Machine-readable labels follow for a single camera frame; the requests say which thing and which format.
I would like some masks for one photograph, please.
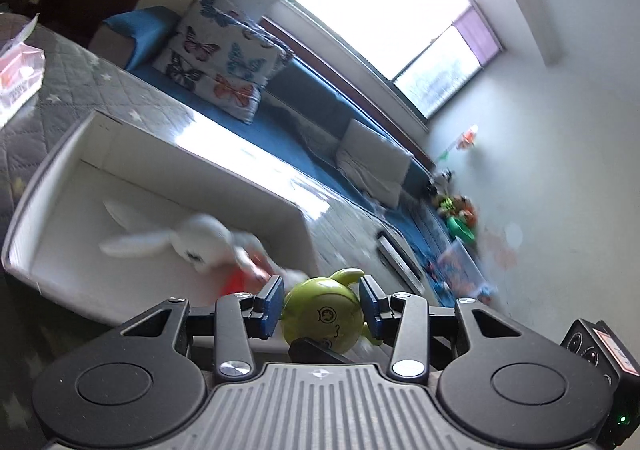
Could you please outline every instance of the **sofa backrest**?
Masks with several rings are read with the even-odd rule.
[[[267,84],[266,91],[337,139],[344,136],[351,119],[356,119],[397,143],[352,101],[298,59],[278,73]],[[417,197],[427,181],[426,170],[414,160],[402,187]]]

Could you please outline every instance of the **toy eye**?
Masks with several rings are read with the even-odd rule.
[[[191,260],[192,262],[204,262],[204,260],[202,260],[202,257],[200,255],[193,255],[193,253],[189,253],[188,251],[186,255],[187,257],[189,257],[189,260]]]

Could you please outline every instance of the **white plush rabbit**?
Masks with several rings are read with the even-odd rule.
[[[199,273],[220,265],[236,264],[250,278],[262,283],[269,276],[279,274],[287,292],[308,278],[302,271],[277,266],[252,233],[232,233],[211,215],[192,215],[174,229],[169,229],[158,226],[117,201],[105,200],[104,206],[113,219],[129,232],[100,243],[100,249],[107,255],[135,258],[154,255],[172,246]]]

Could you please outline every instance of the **ribbed gray plate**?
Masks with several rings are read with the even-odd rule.
[[[157,450],[479,450],[426,391],[385,380],[372,365],[270,364],[217,389],[200,416]],[[581,447],[584,450],[591,446]],[[62,450],[53,445],[51,450]]]

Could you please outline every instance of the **blue sofa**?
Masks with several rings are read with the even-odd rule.
[[[374,211],[372,203],[342,175],[332,159],[307,146],[295,118],[283,107],[269,104],[268,98],[265,98],[260,103],[254,121],[247,125],[153,68],[153,59],[172,34],[179,19],[180,16],[175,12],[156,6],[111,17],[104,24],[111,31],[128,36],[134,41],[134,51],[125,67],[133,75],[295,166],[350,201],[368,211]],[[395,141],[349,99],[297,59],[293,59],[267,84],[265,92],[337,139],[342,138],[350,120],[356,119]],[[408,194],[419,197],[427,181],[428,173],[414,160],[402,187]],[[428,225],[419,224],[420,220],[416,219],[416,214],[412,213],[410,206],[403,200],[398,209],[387,210],[385,218],[403,234],[421,265],[426,265],[439,255],[442,231],[431,231],[433,221]],[[441,302],[443,305],[451,305],[449,296],[441,296]]]

